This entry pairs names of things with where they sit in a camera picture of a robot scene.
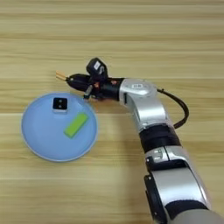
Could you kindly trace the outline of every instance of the blue plate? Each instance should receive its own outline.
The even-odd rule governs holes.
[[[67,112],[53,111],[53,98],[67,98]],[[88,119],[80,130],[69,138],[64,130],[80,113]],[[41,158],[66,162],[83,156],[97,138],[97,119],[92,108],[79,96],[69,93],[53,93],[41,96],[24,112],[22,134],[26,144]]]

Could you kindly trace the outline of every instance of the wood grain surface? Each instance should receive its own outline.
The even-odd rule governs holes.
[[[71,91],[55,70],[84,73],[95,56],[111,76],[148,79],[189,105],[177,132],[224,215],[223,39],[223,0],[0,0],[0,222],[152,223],[143,150],[118,103],[92,101],[99,138],[74,162],[36,157],[20,135],[31,101]]]

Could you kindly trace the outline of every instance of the black cable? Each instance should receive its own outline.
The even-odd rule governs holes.
[[[174,128],[175,129],[178,129],[178,128],[180,128],[181,126],[183,126],[185,123],[186,123],[186,121],[187,121],[187,119],[188,119],[188,117],[189,117],[189,115],[190,115],[190,112],[189,112],[189,108],[186,106],[186,104],[182,101],[182,100],[180,100],[177,96],[175,96],[175,95],[173,95],[173,94],[170,94],[170,93],[168,93],[168,92],[166,92],[166,91],[164,91],[163,89],[157,89],[157,91],[160,93],[160,94],[163,94],[163,95],[167,95],[167,96],[169,96],[170,98],[172,98],[183,110],[184,110],[184,112],[185,112],[185,117],[182,119],[182,120],[180,120],[179,122],[177,122],[177,123],[175,123],[174,124]]]

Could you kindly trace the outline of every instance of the green sponge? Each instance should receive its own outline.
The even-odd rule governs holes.
[[[68,137],[73,137],[77,131],[82,127],[82,125],[87,121],[88,116],[85,113],[79,113],[73,121],[66,127],[64,133]]]

